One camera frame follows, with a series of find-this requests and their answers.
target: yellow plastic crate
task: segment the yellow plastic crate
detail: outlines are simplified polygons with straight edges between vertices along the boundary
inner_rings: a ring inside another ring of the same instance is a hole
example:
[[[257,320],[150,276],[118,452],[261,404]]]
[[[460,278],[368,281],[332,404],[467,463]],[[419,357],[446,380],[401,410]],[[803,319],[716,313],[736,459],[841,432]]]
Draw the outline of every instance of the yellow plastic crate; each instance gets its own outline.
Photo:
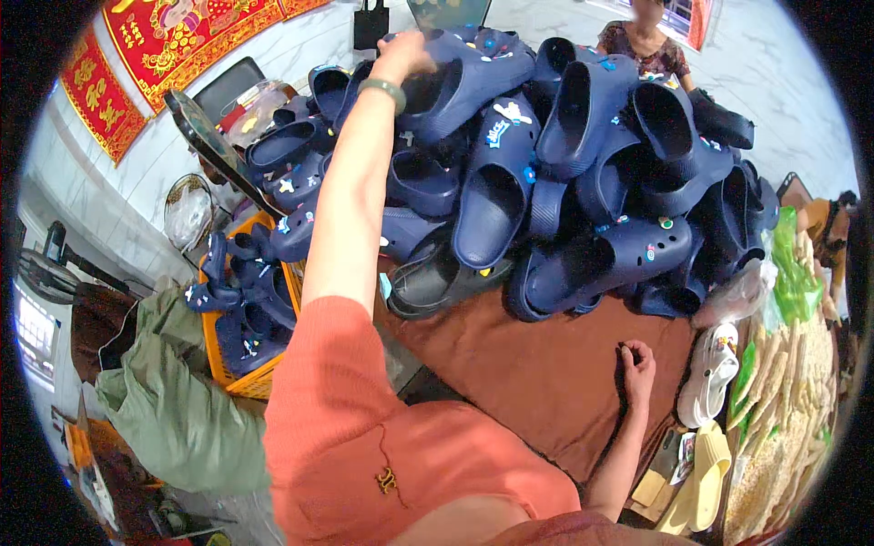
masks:
[[[226,236],[230,238],[237,233],[251,233],[252,226],[255,223],[264,224],[270,229],[273,229],[275,226],[270,215],[261,211],[249,218],[237,229],[227,233]],[[300,271],[303,271],[305,262],[306,260],[302,260],[295,265]],[[285,281],[288,283],[288,293],[291,295],[291,304],[295,308],[295,313],[300,315],[302,280],[292,272],[292,268],[289,264],[282,264],[282,272],[285,273]],[[199,282],[206,282],[206,275],[204,275],[202,271],[198,271],[198,280]],[[219,340],[216,337],[216,320],[218,320],[221,315],[222,314],[219,311],[203,313],[201,315],[204,324],[206,355],[210,359],[212,379],[225,389],[228,394],[238,397],[267,400],[270,398],[270,390],[273,387],[273,370],[276,367],[276,364],[278,364],[285,356],[285,353],[278,355],[270,362],[263,364],[257,370],[247,373],[240,379],[234,377],[222,362],[221,352],[219,351]]]

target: person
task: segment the person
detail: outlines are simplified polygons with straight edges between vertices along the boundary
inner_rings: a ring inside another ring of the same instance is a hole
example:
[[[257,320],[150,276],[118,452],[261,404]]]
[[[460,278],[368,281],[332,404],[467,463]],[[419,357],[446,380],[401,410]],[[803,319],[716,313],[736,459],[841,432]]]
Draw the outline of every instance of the person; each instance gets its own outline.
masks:
[[[670,77],[690,93],[695,89],[683,48],[665,36],[658,24],[664,15],[664,0],[631,0],[634,21],[611,21],[598,35],[598,49],[604,54],[618,53],[635,60],[640,75],[649,72]]]
[[[847,237],[857,202],[856,194],[847,190],[837,201],[814,199],[797,212],[796,229],[799,233],[807,231],[813,241],[815,267],[831,269],[829,296],[834,302],[837,302],[843,290]]]
[[[656,362],[645,343],[621,348],[628,411],[582,501],[566,474],[473,406],[408,407],[389,385],[372,324],[385,177],[399,86],[435,70],[424,44],[417,31],[380,40],[370,79],[382,88],[360,91],[323,180],[302,310],[266,413],[275,520],[306,544],[687,543],[615,524],[649,416]]]

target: black chair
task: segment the black chair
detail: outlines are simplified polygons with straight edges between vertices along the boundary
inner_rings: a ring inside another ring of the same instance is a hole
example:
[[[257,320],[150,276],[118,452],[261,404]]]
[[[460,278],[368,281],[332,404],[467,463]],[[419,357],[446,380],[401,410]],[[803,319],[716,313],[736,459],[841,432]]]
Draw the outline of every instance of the black chair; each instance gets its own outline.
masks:
[[[244,57],[194,95],[194,102],[203,109],[212,125],[216,126],[231,113],[237,97],[262,80],[264,73],[254,59]]]

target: basket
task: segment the basket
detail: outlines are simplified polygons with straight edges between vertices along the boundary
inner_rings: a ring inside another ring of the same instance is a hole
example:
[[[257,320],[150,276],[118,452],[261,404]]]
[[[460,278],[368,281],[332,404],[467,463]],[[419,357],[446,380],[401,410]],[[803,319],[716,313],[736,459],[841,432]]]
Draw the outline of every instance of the basket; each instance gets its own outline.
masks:
[[[170,191],[167,192],[167,198],[164,200],[164,225],[167,225],[167,214],[170,212],[170,206],[179,202],[179,199],[182,198],[182,192],[185,188],[188,188],[188,191],[194,190],[203,190],[206,192],[206,195],[210,198],[210,215],[204,222],[204,225],[201,227],[200,233],[196,236],[196,242],[193,245],[188,245],[189,248],[180,247],[176,241],[174,241],[170,235],[167,235],[167,238],[170,240],[171,244],[180,252],[185,252],[186,250],[190,250],[191,248],[197,248],[201,243],[204,242],[206,236],[212,231],[212,223],[215,220],[215,210],[216,203],[215,199],[212,197],[212,192],[210,191],[209,184],[206,183],[204,178],[198,174],[190,173],[188,175],[181,176],[178,180],[173,183],[173,187],[170,188]]]
[[[274,221],[266,212],[261,211],[246,222],[240,225],[237,229],[227,233],[227,237],[232,237],[237,233],[250,233],[252,226],[255,223],[264,224],[270,229],[274,228]],[[302,262],[296,264],[302,270]],[[291,295],[291,304],[295,309],[295,313],[300,316],[301,313],[301,279],[292,273],[290,264],[282,264],[282,272],[285,273],[285,281],[288,283],[288,293]],[[198,269],[198,281],[206,282],[206,275]],[[273,387],[273,370],[285,353],[278,355],[268,363],[263,364],[257,370],[253,370],[240,379],[234,377],[227,370],[222,362],[221,352],[219,351],[219,340],[216,337],[216,320],[221,316],[220,311],[203,313],[201,318],[204,324],[204,339],[206,340],[206,355],[210,360],[210,369],[212,370],[212,380],[221,386],[228,394],[238,397],[258,398],[267,400],[270,398],[270,390]]]

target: red banner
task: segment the red banner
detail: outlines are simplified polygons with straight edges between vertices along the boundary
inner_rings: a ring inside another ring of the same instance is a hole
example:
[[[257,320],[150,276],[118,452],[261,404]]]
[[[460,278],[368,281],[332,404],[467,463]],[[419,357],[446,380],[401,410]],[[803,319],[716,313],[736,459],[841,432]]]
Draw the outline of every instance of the red banner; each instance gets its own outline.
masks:
[[[82,123],[117,164],[146,119],[115,79],[90,26],[73,47],[60,83]]]
[[[280,0],[109,0],[109,35],[140,92],[158,112],[212,63],[285,18]]]
[[[330,0],[280,0],[286,19],[297,17],[319,6],[324,6],[328,2]]]

